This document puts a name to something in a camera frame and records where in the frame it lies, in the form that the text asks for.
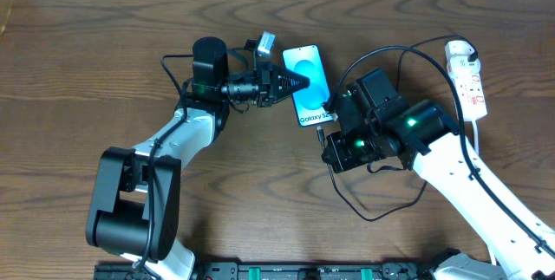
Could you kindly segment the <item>blue Galaxy smartphone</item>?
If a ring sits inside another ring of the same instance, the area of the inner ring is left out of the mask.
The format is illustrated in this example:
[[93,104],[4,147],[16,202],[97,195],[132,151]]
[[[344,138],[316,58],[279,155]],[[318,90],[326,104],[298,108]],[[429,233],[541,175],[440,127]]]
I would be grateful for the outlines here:
[[317,45],[286,49],[282,53],[285,67],[310,80],[310,85],[292,95],[300,127],[310,127],[333,121],[323,104],[330,98],[330,90]]

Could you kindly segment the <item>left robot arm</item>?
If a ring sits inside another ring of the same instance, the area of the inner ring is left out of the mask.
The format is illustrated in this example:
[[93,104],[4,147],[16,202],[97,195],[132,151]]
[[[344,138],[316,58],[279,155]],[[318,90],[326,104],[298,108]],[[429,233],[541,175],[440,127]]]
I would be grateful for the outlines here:
[[231,110],[270,107],[310,85],[307,77],[271,62],[274,41],[265,32],[230,49],[217,37],[200,38],[189,55],[192,78],[175,85],[178,103],[172,119],[131,148],[103,152],[86,240],[131,261],[116,278],[192,277],[195,256],[176,238],[182,171],[217,139]]

